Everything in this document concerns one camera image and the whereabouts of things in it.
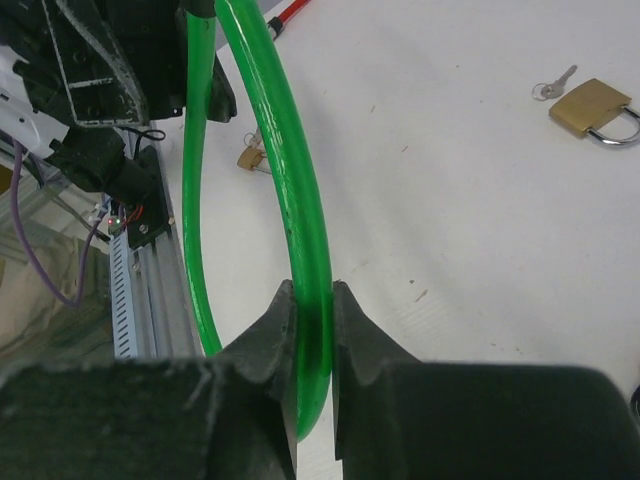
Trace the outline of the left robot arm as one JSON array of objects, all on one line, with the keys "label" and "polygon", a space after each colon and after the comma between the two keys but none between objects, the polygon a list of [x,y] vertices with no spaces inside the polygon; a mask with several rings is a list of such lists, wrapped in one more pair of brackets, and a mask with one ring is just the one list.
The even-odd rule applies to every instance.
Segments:
[{"label": "left robot arm", "polygon": [[124,131],[187,104],[187,19],[210,1],[5,1],[1,131],[87,192],[138,204],[151,171]]}]

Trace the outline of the large brass padlock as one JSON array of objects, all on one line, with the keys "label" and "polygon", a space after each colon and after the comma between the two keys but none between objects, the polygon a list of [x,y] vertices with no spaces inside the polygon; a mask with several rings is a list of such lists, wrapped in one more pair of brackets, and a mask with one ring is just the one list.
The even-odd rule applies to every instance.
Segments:
[{"label": "large brass padlock", "polygon": [[[590,137],[611,148],[630,147],[639,143],[639,113],[631,107],[631,103],[630,96],[592,78],[552,105],[549,117],[576,138]],[[605,125],[623,115],[636,124],[636,130],[631,136],[612,138],[600,132]]]}]

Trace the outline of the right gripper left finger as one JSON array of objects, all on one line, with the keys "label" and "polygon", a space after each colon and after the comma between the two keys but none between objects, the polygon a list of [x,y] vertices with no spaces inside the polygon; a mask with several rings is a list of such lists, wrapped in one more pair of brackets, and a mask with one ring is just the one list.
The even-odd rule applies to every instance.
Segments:
[{"label": "right gripper left finger", "polygon": [[290,281],[214,356],[14,364],[1,373],[5,479],[292,479]]}]

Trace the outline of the green cable lock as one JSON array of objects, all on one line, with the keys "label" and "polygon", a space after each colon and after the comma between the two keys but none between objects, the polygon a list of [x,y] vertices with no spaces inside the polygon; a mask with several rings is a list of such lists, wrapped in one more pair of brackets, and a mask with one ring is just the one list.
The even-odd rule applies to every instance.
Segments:
[{"label": "green cable lock", "polygon": [[263,135],[288,245],[298,307],[297,438],[304,440],[325,405],[333,345],[330,252],[310,150],[281,60],[257,3],[185,1],[182,6],[187,29],[183,251],[201,346],[208,355],[222,349],[205,281],[200,212],[215,32],[222,29]]}]

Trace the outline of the small padlock keys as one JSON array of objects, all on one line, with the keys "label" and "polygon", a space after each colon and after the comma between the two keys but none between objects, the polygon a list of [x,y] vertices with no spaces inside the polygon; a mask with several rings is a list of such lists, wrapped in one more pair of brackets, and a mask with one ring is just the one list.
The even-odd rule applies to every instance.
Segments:
[{"label": "small padlock keys", "polygon": [[248,148],[260,149],[262,142],[263,137],[259,127],[254,132],[248,132],[244,136],[244,144]]}]

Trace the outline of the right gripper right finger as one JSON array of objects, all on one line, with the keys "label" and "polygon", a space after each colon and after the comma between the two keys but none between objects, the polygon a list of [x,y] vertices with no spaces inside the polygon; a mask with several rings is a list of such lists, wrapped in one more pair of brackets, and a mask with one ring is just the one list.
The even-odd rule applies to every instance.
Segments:
[{"label": "right gripper right finger", "polygon": [[639,428],[579,366],[426,362],[334,295],[335,457],[347,479],[635,479]]}]

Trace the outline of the small brass padlock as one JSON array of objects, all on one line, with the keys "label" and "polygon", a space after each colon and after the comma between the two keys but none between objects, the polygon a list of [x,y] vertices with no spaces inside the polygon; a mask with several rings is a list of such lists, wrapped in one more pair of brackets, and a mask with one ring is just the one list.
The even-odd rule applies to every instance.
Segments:
[{"label": "small brass padlock", "polygon": [[239,156],[237,166],[247,171],[257,171],[271,175],[266,152],[259,148],[247,147]]}]

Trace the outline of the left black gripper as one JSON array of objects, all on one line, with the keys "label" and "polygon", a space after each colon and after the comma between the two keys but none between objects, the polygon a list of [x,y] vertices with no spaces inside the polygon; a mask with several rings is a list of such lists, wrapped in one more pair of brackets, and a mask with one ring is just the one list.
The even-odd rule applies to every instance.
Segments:
[{"label": "left black gripper", "polygon": [[4,1],[1,119],[137,127],[186,106],[183,1]]}]

